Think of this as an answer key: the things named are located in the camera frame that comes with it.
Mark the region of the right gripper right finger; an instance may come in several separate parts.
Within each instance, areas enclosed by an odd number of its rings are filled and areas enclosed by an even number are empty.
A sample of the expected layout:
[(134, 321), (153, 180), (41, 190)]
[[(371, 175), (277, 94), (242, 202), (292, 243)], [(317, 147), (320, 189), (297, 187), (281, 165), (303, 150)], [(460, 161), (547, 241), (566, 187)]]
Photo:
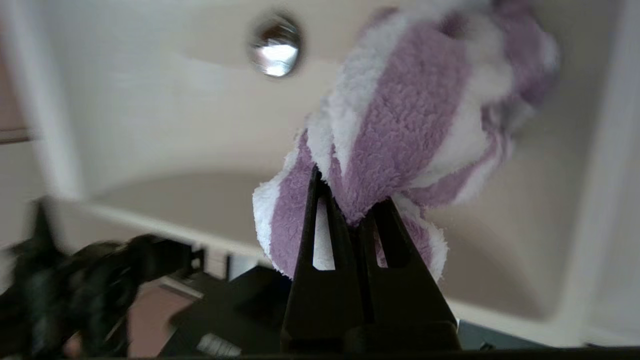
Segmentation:
[(457, 323), (390, 198), (361, 221), (359, 243), (375, 323)]

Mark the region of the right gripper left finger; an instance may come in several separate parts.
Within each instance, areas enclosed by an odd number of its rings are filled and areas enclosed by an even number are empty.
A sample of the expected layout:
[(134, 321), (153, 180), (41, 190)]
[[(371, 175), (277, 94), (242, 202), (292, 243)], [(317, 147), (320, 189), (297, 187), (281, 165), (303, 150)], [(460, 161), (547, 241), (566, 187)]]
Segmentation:
[[(313, 265), (318, 203), (326, 205), (334, 269)], [(317, 167), (311, 171), (280, 349), (289, 354), (336, 354), (345, 351), (346, 334), (364, 322), (357, 261), (349, 228)]]

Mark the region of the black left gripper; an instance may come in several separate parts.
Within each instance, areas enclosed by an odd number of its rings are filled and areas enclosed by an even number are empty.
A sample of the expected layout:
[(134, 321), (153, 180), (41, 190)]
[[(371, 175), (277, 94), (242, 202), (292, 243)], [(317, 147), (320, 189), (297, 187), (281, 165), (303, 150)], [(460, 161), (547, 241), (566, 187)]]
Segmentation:
[(64, 289), (73, 256), (58, 248), (51, 202), (48, 199), (35, 200), (31, 210), (28, 245), (9, 247), (9, 254), (14, 260), (9, 291), (16, 292), (39, 281), (53, 289)]

